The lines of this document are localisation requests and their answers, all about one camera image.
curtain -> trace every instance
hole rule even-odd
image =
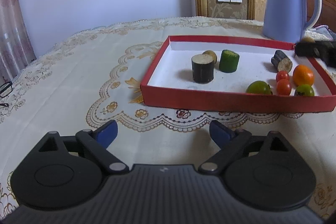
[[[36,59],[18,0],[0,0],[0,85]]]

floral tablecloth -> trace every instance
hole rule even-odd
[[[313,168],[310,207],[323,217],[336,209],[336,113],[245,114],[146,107],[140,81],[168,35],[210,34],[260,38],[258,21],[205,17],[142,20],[71,36],[16,79],[0,108],[0,219],[17,206],[10,176],[48,131],[74,135],[110,119],[119,125],[108,148],[134,163],[198,166],[218,151],[211,120],[256,135],[279,130]],[[314,38],[326,39],[307,32]]]

green tomato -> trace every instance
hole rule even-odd
[[[310,85],[303,84],[296,88],[294,96],[315,96],[315,93]]]
[[[246,93],[266,94],[266,95],[273,94],[269,84],[267,84],[264,81],[253,82],[251,85],[248,86]]]

eyeglasses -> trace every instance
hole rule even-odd
[[[0,97],[5,98],[12,91],[13,91],[13,83],[11,81],[6,82],[2,86],[0,86]],[[9,107],[9,104],[4,103],[4,104],[0,104],[0,106]]]

orange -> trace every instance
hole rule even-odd
[[[314,84],[314,73],[305,65],[298,65],[293,71],[293,82],[295,85]]]

